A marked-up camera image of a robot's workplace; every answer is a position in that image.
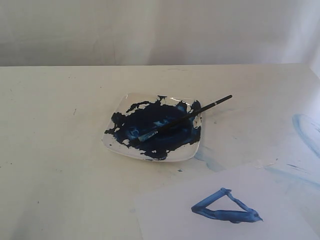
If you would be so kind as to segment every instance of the white table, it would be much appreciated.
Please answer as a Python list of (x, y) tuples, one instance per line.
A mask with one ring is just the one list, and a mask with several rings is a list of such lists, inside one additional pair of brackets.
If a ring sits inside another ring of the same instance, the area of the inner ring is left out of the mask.
[[(234, 98), (204, 115), (199, 160), (158, 163), (101, 142), (129, 92)], [(320, 236), (320, 159), (295, 114), (320, 146), (320, 81), (303, 64), (1, 67), (0, 239), (140, 240), (135, 195), (245, 163), (272, 173)]]

